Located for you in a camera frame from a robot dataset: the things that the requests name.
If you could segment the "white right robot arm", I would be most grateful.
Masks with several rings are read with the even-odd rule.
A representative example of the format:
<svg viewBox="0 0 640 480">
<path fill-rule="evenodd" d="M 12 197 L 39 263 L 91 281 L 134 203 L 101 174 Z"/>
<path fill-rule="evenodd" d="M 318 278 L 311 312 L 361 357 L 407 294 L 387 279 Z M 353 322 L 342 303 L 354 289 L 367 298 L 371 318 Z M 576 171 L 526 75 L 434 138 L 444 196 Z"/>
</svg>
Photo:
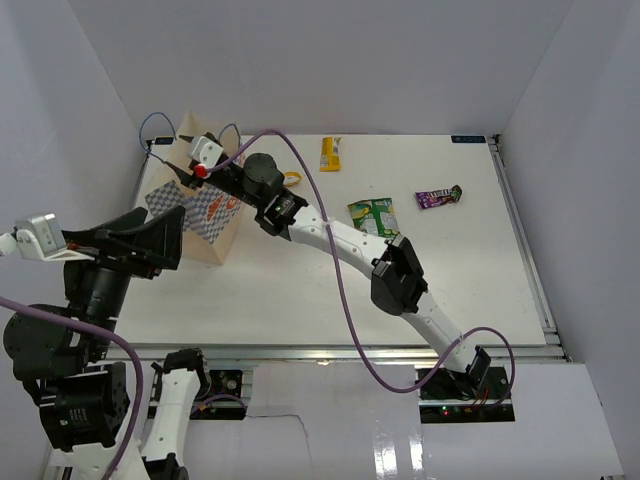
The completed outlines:
<svg viewBox="0 0 640 480">
<path fill-rule="evenodd" d="M 227 155 L 211 133 L 182 139 L 189 145 L 188 170 L 179 176 L 184 186 L 216 187 L 253 207 L 256 223 L 269 235 L 316 248 L 336 265 L 358 270 L 370 282 L 372 303 L 406 321 L 438 354 L 427 380 L 444 371 L 466 399 L 486 389 L 490 356 L 437 305 L 408 238 L 385 239 L 330 220 L 322 203 L 311 205 L 286 187 L 284 173 L 268 154 L 254 153 L 237 164 L 244 151 Z"/>
</svg>

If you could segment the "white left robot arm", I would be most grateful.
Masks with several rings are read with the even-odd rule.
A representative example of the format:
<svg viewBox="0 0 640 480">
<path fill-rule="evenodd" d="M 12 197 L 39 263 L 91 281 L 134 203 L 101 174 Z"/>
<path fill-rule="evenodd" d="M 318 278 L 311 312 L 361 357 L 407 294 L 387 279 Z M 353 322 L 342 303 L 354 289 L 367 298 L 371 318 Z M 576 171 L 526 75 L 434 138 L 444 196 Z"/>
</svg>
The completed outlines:
<svg viewBox="0 0 640 480">
<path fill-rule="evenodd" d="M 134 430 L 144 373 L 135 349 L 115 331 L 131 280 L 178 267 L 185 217 L 181 206 L 157 217 L 138 207 L 68 231 L 55 215 L 40 213 L 1 237 L 3 254 L 63 266 L 65 306 L 2 301 L 12 313 L 3 346 L 52 448 L 82 479 L 188 477 L 186 430 L 194 403 L 211 387 L 206 359 L 188 348 L 155 366 L 156 413 L 140 442 Z"/>
</svg>

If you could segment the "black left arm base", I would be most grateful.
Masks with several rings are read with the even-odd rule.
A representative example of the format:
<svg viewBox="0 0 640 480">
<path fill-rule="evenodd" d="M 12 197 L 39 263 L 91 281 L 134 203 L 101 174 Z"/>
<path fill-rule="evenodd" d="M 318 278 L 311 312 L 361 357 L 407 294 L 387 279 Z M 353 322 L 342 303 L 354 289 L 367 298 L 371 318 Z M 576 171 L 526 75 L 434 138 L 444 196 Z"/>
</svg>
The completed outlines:
<svg viewBox="0 0 640 480">
<path fill-rule="evenodd" d="M 194 404 L 191 420 L 239 421 L 245 417 L 245 408 L 236 400 L 244 400 L 246 375 L 242 370 L 211 370 L 211 387 L 202 399 Z"/>
</svg>

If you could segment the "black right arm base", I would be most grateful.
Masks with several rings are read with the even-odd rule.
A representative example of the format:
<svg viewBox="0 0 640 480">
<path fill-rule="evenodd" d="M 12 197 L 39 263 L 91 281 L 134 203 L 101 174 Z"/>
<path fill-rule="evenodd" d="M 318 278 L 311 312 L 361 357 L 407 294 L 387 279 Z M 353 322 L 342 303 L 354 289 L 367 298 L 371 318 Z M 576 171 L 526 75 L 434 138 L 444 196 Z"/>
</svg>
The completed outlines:
<svg viewBox="0 0 640 480">
<path fill-rule="evenodd" d="M 426 424 L 510 423 L 516 420 L 511 394 L 496 403 L 509 386 L 503 367 L 491 367 L 477 393 L 457 386 L 448 373 L 438 371 L 419 390 L 420 420 Z"/>
</svg>

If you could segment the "green Fox's candy bag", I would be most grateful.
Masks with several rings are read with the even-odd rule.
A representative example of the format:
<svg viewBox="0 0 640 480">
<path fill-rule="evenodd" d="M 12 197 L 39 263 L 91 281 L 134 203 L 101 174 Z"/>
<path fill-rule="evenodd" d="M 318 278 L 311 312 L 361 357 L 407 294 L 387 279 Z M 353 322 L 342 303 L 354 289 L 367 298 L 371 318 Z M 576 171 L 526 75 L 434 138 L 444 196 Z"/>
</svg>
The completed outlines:
<svg viewBox="0 0 640 480">
<path fill-rule="evenodd" d="M 400 233 L 391 198 L 360 200 L 347 206 L 353 226 L 366 234 L 394 238 Z"/>
</svg>

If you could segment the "yellow snack pack curled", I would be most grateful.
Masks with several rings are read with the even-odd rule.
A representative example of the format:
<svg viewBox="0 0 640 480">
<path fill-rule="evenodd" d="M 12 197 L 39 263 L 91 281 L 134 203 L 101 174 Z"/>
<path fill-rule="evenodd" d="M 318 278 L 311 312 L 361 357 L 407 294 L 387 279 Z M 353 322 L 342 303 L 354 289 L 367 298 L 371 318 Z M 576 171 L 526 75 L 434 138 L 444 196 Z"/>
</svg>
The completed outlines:
<svg viewBox="0 0 640 480">
<path fill-rule="evenodd" d="M 289 171 L 284 173 L 284 186 L 292 187 L 298 185 L 302 180 L 300 173 L 295 171 Z"/>
</svg>

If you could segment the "yellow snack bar far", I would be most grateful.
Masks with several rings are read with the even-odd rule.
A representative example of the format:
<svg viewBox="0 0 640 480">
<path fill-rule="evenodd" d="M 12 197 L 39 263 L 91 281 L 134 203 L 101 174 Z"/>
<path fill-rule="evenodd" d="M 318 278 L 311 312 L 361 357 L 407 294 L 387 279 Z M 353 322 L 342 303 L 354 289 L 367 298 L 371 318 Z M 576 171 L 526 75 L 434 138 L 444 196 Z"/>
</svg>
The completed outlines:
<svg viewBox="0 0 640 480">
<path fill-rule="evenodd" d="M 341 137 L 328 136 L 322 139 L 320 171 L 336 172 L 341 170 L 340 141 Z"/>
</svg>

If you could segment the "purple M&M's packet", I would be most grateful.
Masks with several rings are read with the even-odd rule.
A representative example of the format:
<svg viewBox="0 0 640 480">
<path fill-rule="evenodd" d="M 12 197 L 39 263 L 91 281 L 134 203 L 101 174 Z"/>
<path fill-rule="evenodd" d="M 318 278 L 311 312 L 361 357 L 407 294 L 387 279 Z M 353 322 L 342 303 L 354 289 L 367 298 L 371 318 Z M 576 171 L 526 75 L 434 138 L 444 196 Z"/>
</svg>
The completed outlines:
<svg viewBox="0 0 640 480">
<path fill-rule="evenodd" d="M 462 189 L 459 185 L 454 185 L 446 189 L 416 192 L 415 197 L 419 207 L 426 210 L 459 202 Z"/>
</svg>

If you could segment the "blue table corner label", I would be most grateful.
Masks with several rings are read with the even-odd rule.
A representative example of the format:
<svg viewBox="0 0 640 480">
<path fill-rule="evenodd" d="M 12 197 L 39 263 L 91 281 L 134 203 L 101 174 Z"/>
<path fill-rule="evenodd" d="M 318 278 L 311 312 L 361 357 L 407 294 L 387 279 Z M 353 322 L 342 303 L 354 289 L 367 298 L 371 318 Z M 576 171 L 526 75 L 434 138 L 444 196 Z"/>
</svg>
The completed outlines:
<svg viewBox="0 0 640 480">
<path fill-rule="evenodd" d="M 485 144 L 486 138 L 481 135 L 452 135 L 454 144 Z"/>
</svg>

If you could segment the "aluminium table edge rail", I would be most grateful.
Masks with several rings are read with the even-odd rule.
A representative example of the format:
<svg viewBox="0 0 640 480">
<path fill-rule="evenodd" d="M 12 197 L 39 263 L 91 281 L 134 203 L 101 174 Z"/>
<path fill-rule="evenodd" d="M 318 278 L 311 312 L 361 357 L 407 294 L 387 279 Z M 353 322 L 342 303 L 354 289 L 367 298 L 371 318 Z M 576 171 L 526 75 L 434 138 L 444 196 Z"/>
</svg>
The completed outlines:
<svg viewBox="0 0 640 480">
<path fill-rule="evenodd" d="M 556 335 L 553 343 L 540 347 L 514 347 L 517 360 L 565 361 L 565 353 Z M 352 360 L 359 359 L 353 346 L 203 346 L 201 350 L 208 359 L 230 360 Z M 373 361 L 416 361 L 431 362 L 438 359 L 437 353 L 428 347 L 370 347 L 364 349 L 366 356 Z"/>
</svg>

